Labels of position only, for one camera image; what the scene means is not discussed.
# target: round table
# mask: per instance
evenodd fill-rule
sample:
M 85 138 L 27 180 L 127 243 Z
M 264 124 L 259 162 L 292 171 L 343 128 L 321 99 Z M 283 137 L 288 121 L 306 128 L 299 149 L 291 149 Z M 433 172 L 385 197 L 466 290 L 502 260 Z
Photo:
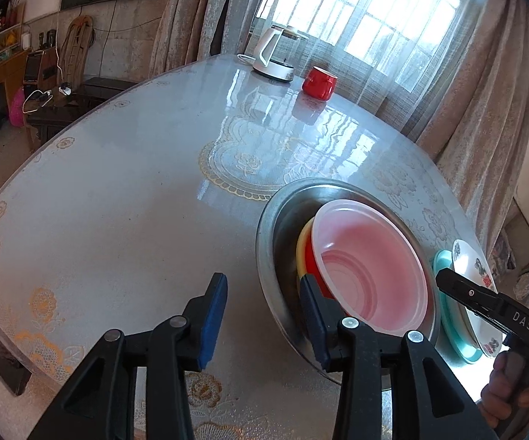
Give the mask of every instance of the round table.
M 0 339 L 14 355 L 58 388 L 106 330 L 152 329 L 223 272 L 214 358 L 187 375 L 196 438 L 329 438 L 339 386 L 291 349 L 260 289 L 266 201 L 292 180 L 332 177 L 393 209 L 429 257 L 457 238 L 481 250 L 421 149 L 301 84 L 213 57 L 107 101 L 35 153 L 0 190 Z M 478 398 L 492 362 L 463 365 L 443 331 L 437 347 Z M 383 410 L 390 438 L 388 392 Z M 143 381 L 135 421 L 144 429 Z

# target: electric kettle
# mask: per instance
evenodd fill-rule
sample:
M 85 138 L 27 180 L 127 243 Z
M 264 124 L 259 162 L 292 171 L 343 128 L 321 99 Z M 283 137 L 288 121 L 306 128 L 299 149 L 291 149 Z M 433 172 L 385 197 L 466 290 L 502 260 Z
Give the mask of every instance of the electric kettle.
M 264 32 L 256 48 L 254 48 L 253 69 L 257 73 L 277 81 L 292 81 L 293 76 L 295 76 L 293 63 L 295 50 L 299 41 L 306 39 L 307 36 L 300 34 L 292 26 L 285 28 L 280 25 L 272 25 Z M 277 56 L 273 59 L 272 53 L 275 50 L 277 50 Z M 284 53 L 283 55 L 278 55 L 280 50 Z

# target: screw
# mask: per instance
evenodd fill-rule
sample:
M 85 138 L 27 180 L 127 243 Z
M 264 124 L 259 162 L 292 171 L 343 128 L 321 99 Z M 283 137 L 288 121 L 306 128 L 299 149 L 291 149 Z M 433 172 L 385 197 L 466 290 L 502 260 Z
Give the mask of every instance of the screw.
M 358 322 L 358 319 L 355 319 L 353 317 L 345 317 L 342 319 L 342 326 L 347 327 L 348 329 L 356 329 L 360 323 Z
M 114 342 L 120 339 L 122 333 L 118 329 L 110 329 L 104 334 L 104 339 L 108 342 Z
M 423 342 L 423 335 L 419 331 L 409 331 L 407 337 L 411 342 Z
M 173 316 L 170 318 L 169 324 L 172 327 L 183 327 L 187 324 L 187 319 L 183 316 Z

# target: blue gripper pad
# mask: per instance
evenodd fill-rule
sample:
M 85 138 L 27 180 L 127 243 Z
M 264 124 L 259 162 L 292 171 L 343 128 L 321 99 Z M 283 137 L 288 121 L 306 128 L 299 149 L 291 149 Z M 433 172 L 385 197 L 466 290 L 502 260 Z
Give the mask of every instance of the blue gripper pad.
M 213 351 L 216 349 L 217 335 L 220 332 L 221 319 L 224 316 L 226 301 L 227 278 L 221 275 L 213 291 L 212 301 L 201 329 L 201 348 L 199 349 L 198 356 L 200 369 L 205 369 L 207 363 L 212 360 Z
M 315 359 L 321 364 L 321 368 L 326 370 L 330 366 L 330 351 L 326 342 L 328 331 L 321 316 L 321 311 L 319 311 L 319 307 L 313 296 L 313 291 L 309 286 L 309 283 L 305 280 L 306 276 L 309 275 L 305 275 L 300 281 L 301 308 L 305 315 L 307 333 L 309 334 L 309 340 L 313 346 Z M 315 288 L 319 290 L 317 282 L 313 282 L 315 283 Z

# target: human hand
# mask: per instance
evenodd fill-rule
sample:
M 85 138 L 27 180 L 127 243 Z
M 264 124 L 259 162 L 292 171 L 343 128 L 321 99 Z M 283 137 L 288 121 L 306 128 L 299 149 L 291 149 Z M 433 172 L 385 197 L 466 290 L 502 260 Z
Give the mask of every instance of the human hand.
M 480 392 L 480 400 L 477 403 L 491 428 L 496 428 L 499 420 L 507 419 L 511 415 L 511 406 L 506 400 L 511 395 L 513 387 L 503 373 L 506 363 L 507 352 L 504 351 L 494 360 L 490 381 Z M 529 387 L 519 395 L 518 405 L 521 408 L 529 407 Z

